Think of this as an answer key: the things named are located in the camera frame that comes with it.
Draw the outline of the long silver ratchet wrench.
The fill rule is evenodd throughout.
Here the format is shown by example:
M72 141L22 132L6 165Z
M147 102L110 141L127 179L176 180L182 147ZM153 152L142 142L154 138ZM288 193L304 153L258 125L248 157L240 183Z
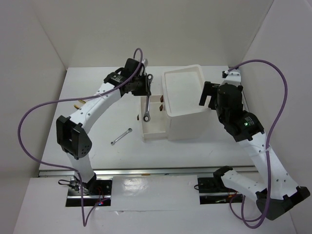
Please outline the long silver ratchet wrench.
M148 94L146 96L146 105L145 105L145 113L143 115L143 121L144 122L149 122L151 117L150 117L150 96L151 96L151 84L153 81L154 76L152 74L147 75L147 91Z

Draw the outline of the white bottom drawer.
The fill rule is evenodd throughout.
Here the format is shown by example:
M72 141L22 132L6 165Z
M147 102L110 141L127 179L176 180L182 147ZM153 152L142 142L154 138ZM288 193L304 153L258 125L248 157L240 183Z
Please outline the white bottom drawer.
M160 102L162 95L152 95L150 97L150 121L144 122L143 115L145 113L146 97L140 98L139 104L139 125L141 127L143 141L166 139L166 112L164 102ZM160 105L163 105L163 111L159 110Z

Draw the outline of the yellow handled pliers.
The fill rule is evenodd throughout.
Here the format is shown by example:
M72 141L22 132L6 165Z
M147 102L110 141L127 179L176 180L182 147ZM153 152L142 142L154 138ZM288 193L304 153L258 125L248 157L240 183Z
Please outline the yellow handled pliers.
M73 107L75 109L79 110L85 103L86 103L86 101L80 99L73 105Z

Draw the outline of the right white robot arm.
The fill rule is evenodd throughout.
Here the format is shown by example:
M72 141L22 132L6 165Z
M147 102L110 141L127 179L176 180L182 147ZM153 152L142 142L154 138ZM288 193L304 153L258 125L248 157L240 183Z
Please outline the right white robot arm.
M253 181L230 166L216 170L213 186L218 191L235 190L253 200L259 211L275 220L310 196L307 187L299 186L286 171L269 143L257 116L243 107L241 85L204 83L199 105L216 111L219 122L248 154L263 179Z

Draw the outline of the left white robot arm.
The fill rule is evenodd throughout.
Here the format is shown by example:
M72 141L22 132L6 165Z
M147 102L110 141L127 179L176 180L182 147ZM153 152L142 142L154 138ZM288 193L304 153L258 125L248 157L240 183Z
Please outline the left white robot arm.
M79 110L56 120L57 143L67 154L75 169L74 179L86 195L96 190L96 174L92 169L89 152L92 142L88 136L99 117L125 94L149 96L153 75L147 74L148 61L127 59L125 66L111 72L94 95Z

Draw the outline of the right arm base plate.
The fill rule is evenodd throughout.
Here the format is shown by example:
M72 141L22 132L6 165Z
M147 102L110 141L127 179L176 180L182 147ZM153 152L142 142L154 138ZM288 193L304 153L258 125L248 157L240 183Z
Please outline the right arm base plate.
M242 195L233 189L221 187L213 177L199 177L194 189L199 192L199 201L204 204L241 203Z

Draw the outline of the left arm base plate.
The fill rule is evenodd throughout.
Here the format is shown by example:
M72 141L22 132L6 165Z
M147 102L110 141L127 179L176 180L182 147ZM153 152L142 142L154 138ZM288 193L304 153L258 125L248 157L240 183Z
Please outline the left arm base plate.
M58 184L67 186L66 207L80 207L81 206L81 190L80 185L75 180L60 179ZM84 206L93 207L96 203L98 206L111 206L112 194L112 179L100 179L95 182L95 187L90 191L83 188Z

